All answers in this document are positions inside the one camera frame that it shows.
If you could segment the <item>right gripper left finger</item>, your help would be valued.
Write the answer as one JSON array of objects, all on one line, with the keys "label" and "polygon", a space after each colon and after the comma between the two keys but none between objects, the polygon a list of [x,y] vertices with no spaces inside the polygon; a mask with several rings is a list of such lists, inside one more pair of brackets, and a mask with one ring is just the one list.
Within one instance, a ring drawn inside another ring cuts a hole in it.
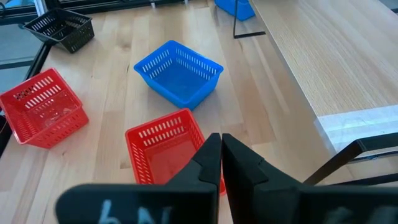
[{"label": "right gripper left finger", "polygon": [[211,134],[164,185],[82,184],[55,204],[59,224],[215,224],[221,182],[221,137]]}]

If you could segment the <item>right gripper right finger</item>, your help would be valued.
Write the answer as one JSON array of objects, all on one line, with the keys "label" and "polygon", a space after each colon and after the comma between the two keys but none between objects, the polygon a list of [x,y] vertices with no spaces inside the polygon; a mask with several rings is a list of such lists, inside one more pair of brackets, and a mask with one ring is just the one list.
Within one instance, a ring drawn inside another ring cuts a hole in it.
[{"label": "right gripper right finger", "polygon": [[303,184],[231,134],[221,150],[235,223],[398,224],[398,188]]}]

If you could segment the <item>red plastic basket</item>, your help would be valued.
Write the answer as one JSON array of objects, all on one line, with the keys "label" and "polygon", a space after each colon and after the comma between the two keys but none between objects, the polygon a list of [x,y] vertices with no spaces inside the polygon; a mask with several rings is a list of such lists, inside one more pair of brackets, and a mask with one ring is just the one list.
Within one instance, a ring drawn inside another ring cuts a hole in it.
[{"label": "red plastic basket", "polygon": [[205,142],[188,108],[128,129],[125,138],[137,184],[166,184]]},{"label": "red plastic basket", "polygon": [[0,94],[0,108],[21,145],[50,149],[88,123],[81,100],[54,68]]}]

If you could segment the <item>blue plastic basket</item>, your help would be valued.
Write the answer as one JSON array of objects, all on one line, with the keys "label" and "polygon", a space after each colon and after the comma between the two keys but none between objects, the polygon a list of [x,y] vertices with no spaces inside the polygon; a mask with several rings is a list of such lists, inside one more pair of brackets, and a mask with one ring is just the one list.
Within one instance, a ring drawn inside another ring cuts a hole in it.
[{"label": "blue plastic basket", "polygon": [[147,85],[178,108],[194,110],[215,88],[224,68],[170,40],[135,64]]},{"label": "blue plastic basket", "polygon": [[[215,4],[231,14],[235,15],[235,0],[215,0]],[[238,0],[237,8],[237,19],[240,21],[245,21],[255,16],[255,12],[252,9],[248,0]]]}]

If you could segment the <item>black plastic basket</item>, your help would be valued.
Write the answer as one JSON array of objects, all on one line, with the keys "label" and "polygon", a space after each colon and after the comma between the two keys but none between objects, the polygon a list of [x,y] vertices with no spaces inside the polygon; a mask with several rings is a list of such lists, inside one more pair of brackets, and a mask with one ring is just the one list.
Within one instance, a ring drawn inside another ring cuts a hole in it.
[{"label": "black plastic basket", "polygon": [[73,54],[95,36],[91,20],[83,14],[55,8],[24,25],[24,29],[44,44]]}]

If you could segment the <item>black metal rack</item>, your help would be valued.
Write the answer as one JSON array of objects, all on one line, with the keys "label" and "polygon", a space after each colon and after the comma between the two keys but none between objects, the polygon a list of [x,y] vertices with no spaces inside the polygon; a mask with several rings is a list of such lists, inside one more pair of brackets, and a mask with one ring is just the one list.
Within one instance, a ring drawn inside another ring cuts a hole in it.
[{"label": "black metal rack", "polygon": [[275,138],[254,150],[308,184],[398,187],[398,14],[380,0],[249,0]]}]

